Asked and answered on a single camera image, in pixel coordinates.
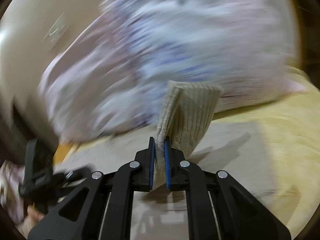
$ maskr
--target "yellow blanket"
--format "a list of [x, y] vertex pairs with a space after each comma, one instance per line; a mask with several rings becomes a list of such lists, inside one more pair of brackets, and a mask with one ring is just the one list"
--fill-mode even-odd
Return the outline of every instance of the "yellow blanket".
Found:
[[[278, 184], [268, 208], [294, 238], [320, 203], [320, 93], [303, 71], [290, 68], [289, 75], [307, 91], [268, 104], [218, 113], [212, 122], [259, 122]], [[78, 147], [90, 144], [60, 146], [55, 162]]]

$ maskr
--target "fabric pile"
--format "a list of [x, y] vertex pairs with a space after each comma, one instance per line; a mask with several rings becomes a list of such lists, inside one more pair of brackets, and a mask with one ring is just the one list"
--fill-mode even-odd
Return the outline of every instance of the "fabric pile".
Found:
[[100, 10], [39, 84], [61, 142], [156, 124], [170, 80], [220, 85], [216, 112], [297, 89], [267, 0], [105, 0]]
[[44, 215], [31, 205], [25, 212], [26, 203], [19, 195], [19, 184], [23, 182], [24, 171], [24, 166], [4, 161], [0, 168], [0, 204], [19, 232], [27, 238], [30, 230]]

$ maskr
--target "white wall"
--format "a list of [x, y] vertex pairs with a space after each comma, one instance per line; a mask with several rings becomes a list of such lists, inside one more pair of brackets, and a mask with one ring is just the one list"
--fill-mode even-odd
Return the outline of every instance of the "white wall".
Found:
[[[102, 0], [13, 0], [0, 22], [0, 95], [2, 108], [11, 120], [13, 96], [33, 129], [51, 144], [56, 137], [37, 97], [40, 77], [60, 52], [99, 15]], [[288, 41], [298, 51], [296, 22], [289, 0], [271, 0], [284, 15]], [[65, 12], [70, 29], [50, 51], [42, 41], [57, 18]]]

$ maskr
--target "metal pin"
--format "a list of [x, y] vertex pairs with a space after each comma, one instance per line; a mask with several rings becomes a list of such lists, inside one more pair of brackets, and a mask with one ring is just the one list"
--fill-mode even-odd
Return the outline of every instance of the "metal pin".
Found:
[[183, 168], [186, 168], [186, 167], [190, 166], [190, 162], [188, 162], [188, 161], [181, 161], [181, 162], [180, 162], [180, 166], [183, 167]]
[[93, 179], [100, 179], [102, 177], [102, 172], [100, 171], [95, 171], [91, 174], [91, 178]]
[[130, 162], [129, 166], [131, 168], [138, 168], [140, 166], [140, 163], [137, 161], [133, 161], [133, 162]]
[[70, 171], [70, 172], [66, 175], [66, 179], [69, 179], [72, 175], [73, 175], [73, 171]]
[[228, 177], [228, 173], [226, 171], [219, 171], [218, 172], [218, 177], [220, 179], [225, 179], [226, 177]]

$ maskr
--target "beige corduroy cloth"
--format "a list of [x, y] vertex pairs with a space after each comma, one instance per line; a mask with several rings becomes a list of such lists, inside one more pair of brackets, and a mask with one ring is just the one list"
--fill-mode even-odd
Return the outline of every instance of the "beige corduroy cloth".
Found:
[[154, 189], [166, 181], [165, 138], [169, 136], [172, 147], [187, 158], [206, 133], [221, 93], [221, 87], [212, 82], [169, 81], [155, 136]]

